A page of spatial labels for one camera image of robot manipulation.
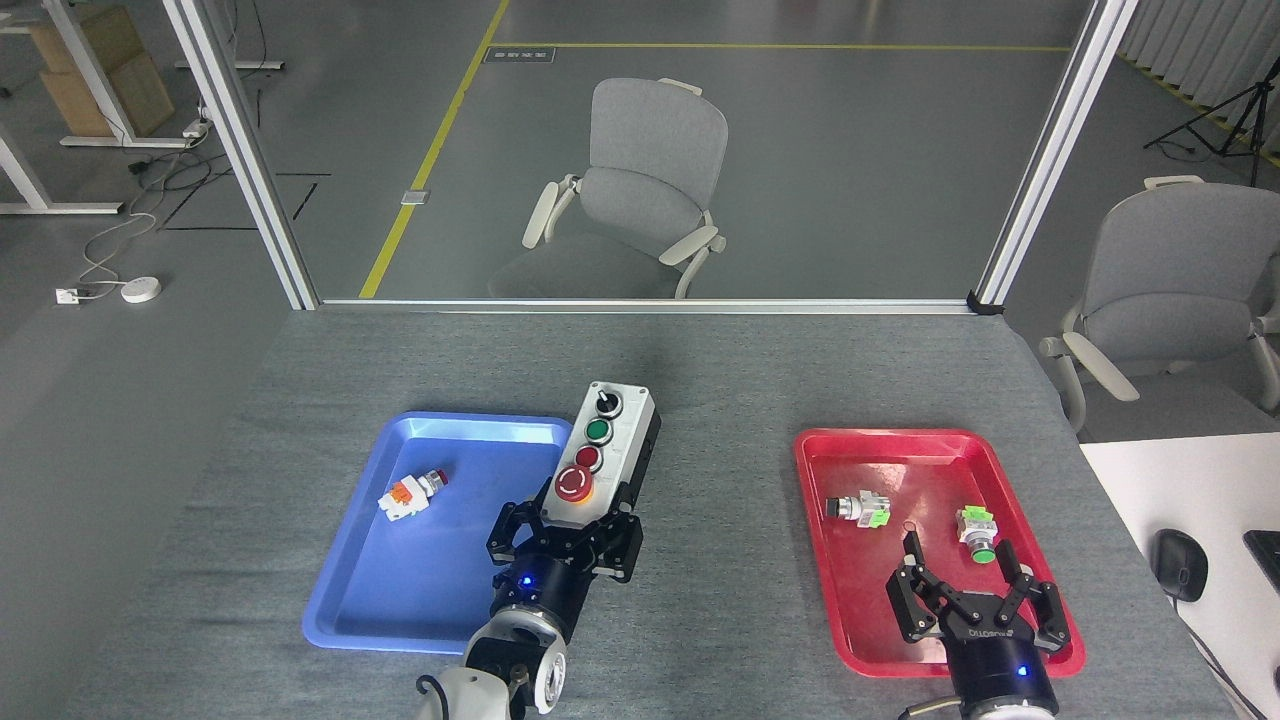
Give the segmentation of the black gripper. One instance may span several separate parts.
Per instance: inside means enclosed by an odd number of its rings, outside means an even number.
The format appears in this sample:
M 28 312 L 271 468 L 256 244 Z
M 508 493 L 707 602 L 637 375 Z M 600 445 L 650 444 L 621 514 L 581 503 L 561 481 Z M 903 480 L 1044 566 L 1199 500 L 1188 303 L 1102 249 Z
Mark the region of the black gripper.
M 516 544 L 525 527 L 531 537 Z M 504 503 L 486 541 L 492 561 L 504 566 L 493 579 L 490 614 L 512 606 L 541 611 L 571 641 L 595 578 L 593 537 L 588 530 L 549 530 L 547 536 L 540 503 Z M 602 519 L 598 539 L 598 574 L 630 582 L 643 547 L 640 519 L 612 511 Z
M 887 596 L 908 643 L 938 637 L 963 714 L 1056 714 L 1059 702 L 1044 670 L 1043 651 L 1070 642 L 1056 584 L 1038 582 L 1018 560 L 1010 539 L 995 550 L 1009 593 L 965 594 L 931 571 L 915 530 L 902 541 L 904 557 L 887 580 Z M 1036 633 L 1018 614 L 1032 601 Z

